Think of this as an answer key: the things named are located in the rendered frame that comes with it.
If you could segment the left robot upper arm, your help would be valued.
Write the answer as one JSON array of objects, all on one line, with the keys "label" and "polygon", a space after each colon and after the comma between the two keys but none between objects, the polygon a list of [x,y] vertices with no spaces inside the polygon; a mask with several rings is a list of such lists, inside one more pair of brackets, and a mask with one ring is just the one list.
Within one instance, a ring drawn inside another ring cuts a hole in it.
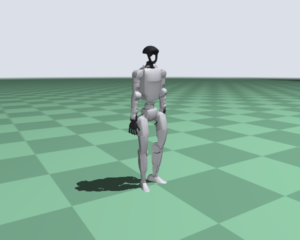
[{"label": "left robot upper arm", "polygon": [[164,69],[161,69],[161,85],[160,85],[160,96],[165,96],[167,94],[167,90],[164,88],[165,80],[166,80],[167,72]]}]

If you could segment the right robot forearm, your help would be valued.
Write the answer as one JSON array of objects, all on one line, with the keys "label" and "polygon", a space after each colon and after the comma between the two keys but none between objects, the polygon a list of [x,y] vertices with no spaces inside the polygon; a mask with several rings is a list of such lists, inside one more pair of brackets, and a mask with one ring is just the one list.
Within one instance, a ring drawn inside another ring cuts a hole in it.
[{"label": "right robot forearm", "polygon": [[139,101],[138,100],[135,100],[136,99],[136,93],[133,92],[132,93],[132,96],[131,96],[131,120],[136,120],[136,115],[138,113],[138,104],[139,104]]}]

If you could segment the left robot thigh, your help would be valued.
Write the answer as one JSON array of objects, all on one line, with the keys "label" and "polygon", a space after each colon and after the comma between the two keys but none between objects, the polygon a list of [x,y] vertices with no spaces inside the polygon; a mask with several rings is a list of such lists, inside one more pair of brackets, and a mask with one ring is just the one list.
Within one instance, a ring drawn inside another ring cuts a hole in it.
[{"label": "left robot thigh", "polygon": [[167,138],[168,125],[166,115],[161,111],[157,111],[157,118],[154,119],[154,121],[157,122],[156,135],[158,142],[155,142],[151,146],[151,149],[154,153],[159,153],[162,150]]}]

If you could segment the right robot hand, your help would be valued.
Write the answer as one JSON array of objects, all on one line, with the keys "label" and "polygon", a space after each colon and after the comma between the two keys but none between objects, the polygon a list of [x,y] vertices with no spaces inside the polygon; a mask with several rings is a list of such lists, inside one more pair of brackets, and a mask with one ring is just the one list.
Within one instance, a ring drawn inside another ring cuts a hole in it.
[{"label": "right robot hand", "polygon": [[135,135],[135,133],[136,134],[138,134],[137,133],[137,128],[138,128],[138,130],[140,131],[140,128],[138,127],[138,124],[137,124],[137,115],[135,116],[135,120],[133,120],[133,119],[130,119],[130,121],[131,121],[131,123],[129,124],[129,133],[131,133],[131,134],[134,134]]}]

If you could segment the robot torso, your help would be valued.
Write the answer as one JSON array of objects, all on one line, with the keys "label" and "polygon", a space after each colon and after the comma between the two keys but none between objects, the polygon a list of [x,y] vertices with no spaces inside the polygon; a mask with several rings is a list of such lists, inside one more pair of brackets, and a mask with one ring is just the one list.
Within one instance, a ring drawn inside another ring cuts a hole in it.
[{"label": "robot torso", "polygon": [[[139,92],[141,93],[141,100],[147,101],[144,108],[141,109],[141,114],[146,115],[148,122],[157,118],[158,110],[154,107],[155,100],[158,100],[161,90],[162,71],[157,65],[155,68],[148,68],[143,65],[140,69],[143,71],[143,77],[140,79]],[[139,69],[139,70],[140,70]],[[152,101],[152,102],[151,102]]]}]

